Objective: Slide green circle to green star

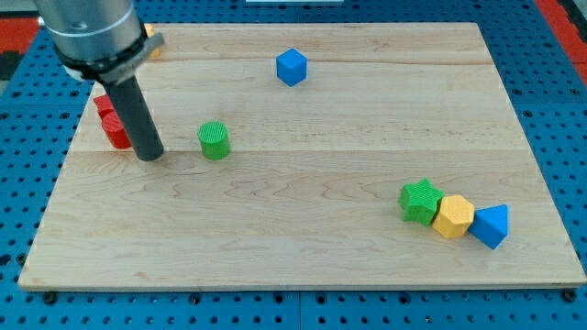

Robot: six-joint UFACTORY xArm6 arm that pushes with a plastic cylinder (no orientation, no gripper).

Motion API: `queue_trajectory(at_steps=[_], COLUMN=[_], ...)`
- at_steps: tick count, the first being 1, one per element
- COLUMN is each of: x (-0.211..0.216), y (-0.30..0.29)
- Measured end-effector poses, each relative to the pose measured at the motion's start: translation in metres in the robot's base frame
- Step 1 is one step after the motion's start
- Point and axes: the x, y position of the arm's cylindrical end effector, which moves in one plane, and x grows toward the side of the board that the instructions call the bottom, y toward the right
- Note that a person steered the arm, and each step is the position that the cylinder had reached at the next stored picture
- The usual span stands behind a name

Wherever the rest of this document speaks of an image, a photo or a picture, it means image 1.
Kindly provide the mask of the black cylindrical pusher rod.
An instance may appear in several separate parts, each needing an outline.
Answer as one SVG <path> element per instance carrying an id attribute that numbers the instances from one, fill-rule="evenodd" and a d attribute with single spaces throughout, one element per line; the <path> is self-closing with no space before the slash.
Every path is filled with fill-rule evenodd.
<path id="1" fill-rule="evenodd" d="M 138 159 L 158 159 L 164 153 L 164 146 L 137 78 L 131 76 L 117 84 L 106 83 L 104 87 Z"/>

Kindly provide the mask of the yellow block behind arm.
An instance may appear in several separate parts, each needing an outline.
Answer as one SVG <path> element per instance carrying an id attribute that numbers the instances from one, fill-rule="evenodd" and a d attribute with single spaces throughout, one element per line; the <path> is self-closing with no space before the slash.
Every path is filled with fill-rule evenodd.
<path id="1" fill-rule="evenodd" d="M 161 38 L 155 33 L 155 29 L 152 24 L 144 25 L 147 39 L 145 42 L 146 50 L 150 59 L 155 59 L 161 54 Z"/>

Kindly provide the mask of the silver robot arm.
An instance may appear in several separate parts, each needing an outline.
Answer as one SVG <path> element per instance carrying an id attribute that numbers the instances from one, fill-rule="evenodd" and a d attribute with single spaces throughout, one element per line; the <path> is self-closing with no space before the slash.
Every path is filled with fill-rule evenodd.
<path id="1" fill-rule="evenodd" d="M 148 35 L 130 0 L 35 0 L 34 5 L 71 77 L 105 88 L 138 159 L 162 156 L 136 71 L 164 44 L 163 35 Z"/>

